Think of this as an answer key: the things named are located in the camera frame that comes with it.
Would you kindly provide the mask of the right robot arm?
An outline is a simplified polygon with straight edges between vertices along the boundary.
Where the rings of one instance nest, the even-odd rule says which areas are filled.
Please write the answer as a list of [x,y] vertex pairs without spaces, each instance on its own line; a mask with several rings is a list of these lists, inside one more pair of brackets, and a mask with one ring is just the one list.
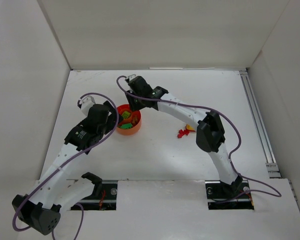
[[129,86],[125,95],[131,110],[152,108],[191,126],[196,133],[196,145],[208,153],[217,169],[223,192],[230,196],[239,191],[243,178],[234,169],[231,154],[226,149],[221,113],[209,107],[186,104],[160,86],[152,88],[142,76],[133,74],[125,81]]

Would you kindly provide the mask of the lime curved lego brick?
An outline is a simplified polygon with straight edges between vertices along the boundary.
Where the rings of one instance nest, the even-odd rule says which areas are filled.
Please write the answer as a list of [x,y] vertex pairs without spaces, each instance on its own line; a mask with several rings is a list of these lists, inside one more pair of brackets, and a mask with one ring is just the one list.
[[125,110],[122,112],[121,116],[124,118],[124,119],[129,119],[131,117],[132,113]]

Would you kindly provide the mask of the orange round divided container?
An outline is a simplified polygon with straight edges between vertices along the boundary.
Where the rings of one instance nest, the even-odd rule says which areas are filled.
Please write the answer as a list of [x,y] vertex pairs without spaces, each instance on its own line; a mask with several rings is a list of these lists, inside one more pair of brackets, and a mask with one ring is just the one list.
[[[122,117],[122,112],[123,111],[129,111],[131,112],[131,116],[130,118],[128,119],[124,119],[118,124],[117,128],[116,128],[116,131],[120,134],[120,135],[123,135],[123,136],[132,136],[134,134],[136,134],[141,126],[142,126],[142,115],[141,115],[141,112],[139,110],[136,110],[136,111],[132,111],[130,109],[130,105],[129,104],[123,104],[123,105],[120,105],[117,107],[117,110],[118,110],[118,113],[119,113],[119,116]],[[136,125],[133,125],[132,124],[132,120],[134,117],[137,117],[138,118],[138,123]],[[130,129],[120,129],[119,126],[121,126],[122,124],[127,124],[127,123],[131,123],[133,125],[132,128]]]

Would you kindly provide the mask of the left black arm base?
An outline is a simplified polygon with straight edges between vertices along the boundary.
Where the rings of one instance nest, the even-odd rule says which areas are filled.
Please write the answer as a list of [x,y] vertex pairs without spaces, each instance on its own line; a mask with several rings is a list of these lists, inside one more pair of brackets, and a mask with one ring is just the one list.
[[118,181],[102,180],[93,173],[87,172],[81,176],[82,179],[89,180],[93,184],[90,195],[81,199],[71,207],[71,210],[78,211],[81,208],[85,211],[115,211],[117,208]]

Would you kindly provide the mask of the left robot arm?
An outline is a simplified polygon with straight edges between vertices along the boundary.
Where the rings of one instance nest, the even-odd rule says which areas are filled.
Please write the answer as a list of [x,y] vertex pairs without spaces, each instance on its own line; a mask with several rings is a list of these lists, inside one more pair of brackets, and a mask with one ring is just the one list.
[[102,187],[102,179],[91,172],[73,184],[68,180],[90,151],[114,132],[120,116],[110,99],[98,104],[88,95],[78,106],[85,118],[67,134],[57,157],[36,186],[12,200],[12,227],[17,232],[32,228],[44,236],[51,234],[65,211]]

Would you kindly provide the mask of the green long lego brick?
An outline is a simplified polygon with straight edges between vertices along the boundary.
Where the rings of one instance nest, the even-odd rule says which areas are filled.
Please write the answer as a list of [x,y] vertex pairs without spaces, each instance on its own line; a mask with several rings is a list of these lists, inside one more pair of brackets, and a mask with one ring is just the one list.
[[131,129],[133,127],[134,126],[131,123],[126,123],[126,124],[122,124],[121,126],[119,126],[119,128],[123,129],[123,130]]

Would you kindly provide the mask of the red lego pieces cluster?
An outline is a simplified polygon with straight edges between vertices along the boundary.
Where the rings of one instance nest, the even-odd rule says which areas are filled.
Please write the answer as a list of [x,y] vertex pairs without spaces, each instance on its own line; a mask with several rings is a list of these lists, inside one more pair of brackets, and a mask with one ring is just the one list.
[[190,131],[188,129],[180,129],[177,134],[177,138],[181,139],[183,136],[188,136]]

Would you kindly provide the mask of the brown lego brick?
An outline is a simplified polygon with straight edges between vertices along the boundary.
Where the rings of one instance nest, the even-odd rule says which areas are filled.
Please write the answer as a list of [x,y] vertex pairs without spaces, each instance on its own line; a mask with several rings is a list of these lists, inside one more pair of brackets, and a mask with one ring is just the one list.
[[138,123],[138,118],[137,117],[134,117],[132,119],[132,122],[131,122],[133,125],[136,125]]

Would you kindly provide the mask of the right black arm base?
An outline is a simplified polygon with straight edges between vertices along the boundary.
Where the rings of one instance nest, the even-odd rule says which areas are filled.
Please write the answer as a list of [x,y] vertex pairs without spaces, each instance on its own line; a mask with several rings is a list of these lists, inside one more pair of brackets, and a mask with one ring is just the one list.
[[219,180],[205,182],[209,210],[254,210],[254,203],[247,180],[241,177],[228,185]]

